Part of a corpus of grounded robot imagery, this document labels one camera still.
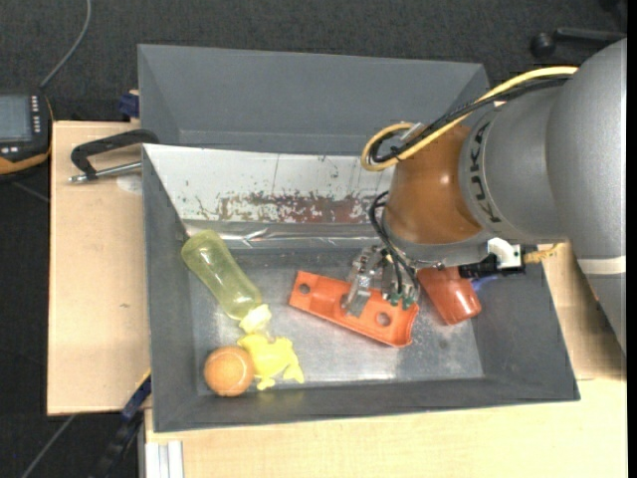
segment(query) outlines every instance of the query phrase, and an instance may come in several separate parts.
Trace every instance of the electronic device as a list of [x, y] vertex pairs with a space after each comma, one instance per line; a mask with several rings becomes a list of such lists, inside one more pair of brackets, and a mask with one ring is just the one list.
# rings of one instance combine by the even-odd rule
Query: electronic device
[[50, 110], [39, 91], [0, 93], [0, 178], [49, 156]]

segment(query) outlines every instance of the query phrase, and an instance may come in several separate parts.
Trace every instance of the white sticker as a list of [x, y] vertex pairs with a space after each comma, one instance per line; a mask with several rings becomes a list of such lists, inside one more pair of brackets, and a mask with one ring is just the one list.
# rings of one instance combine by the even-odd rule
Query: white sticker
[[117, 176], [117, 186], [119, 189], [141, 195], [141, 174], [126, 173]]

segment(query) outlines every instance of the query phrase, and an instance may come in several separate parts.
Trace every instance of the orange bracket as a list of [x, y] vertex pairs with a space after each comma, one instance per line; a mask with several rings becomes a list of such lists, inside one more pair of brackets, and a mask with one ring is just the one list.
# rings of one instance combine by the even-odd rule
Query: orange bracket
[[418, 314], [416, 303], [403, 310], [402, 301], [391, 306], [378, 289], [370, 289], [369, 300], [356, 317], [341, 306], [349, 287], [341, 280], [299, 271], [290, 305], [390, 346], [411, 344], [411, 327]]

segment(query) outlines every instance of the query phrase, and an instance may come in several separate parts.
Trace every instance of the rust stain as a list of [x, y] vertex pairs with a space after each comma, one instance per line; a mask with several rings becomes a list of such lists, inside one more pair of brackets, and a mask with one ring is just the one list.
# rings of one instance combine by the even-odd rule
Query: rust stain
[[221, 220], [283, 223], [366, 223], [373, 196], [333, 196], [264, 191], [220, 198], [217, 212]]

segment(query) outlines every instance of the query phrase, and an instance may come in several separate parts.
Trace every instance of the table surface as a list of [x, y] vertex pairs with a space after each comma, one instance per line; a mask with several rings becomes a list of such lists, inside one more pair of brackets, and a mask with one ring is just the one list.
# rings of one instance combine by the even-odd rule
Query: table surface
[[[118, 410], [149, 369], [137, 175], [70, 184], [73, 147], [135, 123], [54, 124], [47, 409]], [[135, 147], [97, 168], [139, 159]], [[565, 245], [544, 262], [581, 400], [154, 433], [186, 477], [627, 476], [626, 361]]]

